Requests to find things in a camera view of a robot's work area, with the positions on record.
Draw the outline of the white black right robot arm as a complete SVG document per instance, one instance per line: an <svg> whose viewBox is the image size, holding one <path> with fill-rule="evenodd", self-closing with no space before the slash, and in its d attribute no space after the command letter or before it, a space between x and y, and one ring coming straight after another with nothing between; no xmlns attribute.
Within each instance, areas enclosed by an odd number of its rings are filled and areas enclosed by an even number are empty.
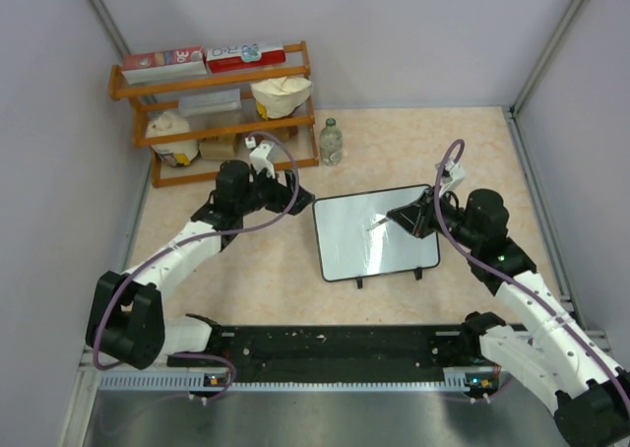
<svg viewBox="0 0 630 447"><path fill-rule="evenodd" d="M530 334L520 338L494 313L471 313L459 340L466 361L488 360L507 369L544 404L571 446L611 446L628 438L628 370L587 336L509 236L509 212L500 194L476 189L461 207L453 193L439 198L427 188L386 217L416 238L441 233Z"/></svg>

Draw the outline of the magenta capped marker pen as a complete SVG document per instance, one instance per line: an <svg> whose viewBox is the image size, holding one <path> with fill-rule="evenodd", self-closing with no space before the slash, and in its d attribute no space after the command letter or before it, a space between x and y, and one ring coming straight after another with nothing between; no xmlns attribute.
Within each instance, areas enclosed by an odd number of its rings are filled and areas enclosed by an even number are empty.
<svg viewBox="0 0 630 447"><path fill-rule="evenodd" d="M371 225L370 225L370 226L366 229L366 231L368 231L368 232L369 232L369 231L372 231L372 230L376 229L378 226L380 226L380 225L382 225L382 224L385 224L388 220L389 220L389 217L388 217L388 216L385 216L385 217L381 218L380 220L378 220L377 222L375 222L375 223L371 224Z"/></svg>

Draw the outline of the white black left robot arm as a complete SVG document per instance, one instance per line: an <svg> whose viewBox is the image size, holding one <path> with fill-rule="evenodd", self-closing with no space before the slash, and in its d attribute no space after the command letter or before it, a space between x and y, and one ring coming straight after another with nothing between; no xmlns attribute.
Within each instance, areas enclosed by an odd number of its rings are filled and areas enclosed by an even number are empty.
<svg viewBox="0 0 630 447"><path fill-rule="evenodd" d="M94 365L104 367L102 353L137 369L187 352L202 364L217 362L223 342L213 335L216 323L194 314L168 320L163 304L202 263L246 232L246 216L260 210L295 216L314 202L298 174L287 170L284 178L280 182L274 172L241 160L224 162L208 201L176 237L141 264L104 273L95 286L86 332Z"/></svg>

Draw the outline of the black framed whiteboard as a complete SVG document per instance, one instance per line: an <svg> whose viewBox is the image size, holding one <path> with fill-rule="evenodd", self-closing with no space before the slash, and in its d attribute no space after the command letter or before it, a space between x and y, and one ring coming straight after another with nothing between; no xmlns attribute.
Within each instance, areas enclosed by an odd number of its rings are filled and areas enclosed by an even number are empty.
<svg viewBox="0 0 630 447"><path fill-rule="evenodd" d="M418 198L427 186L419 184L320 198L312 206L321 275L324 281L354 281L411 272L419 281L441 261L435 234L414 238L388 220L366 229L391 209Z"/></svg>

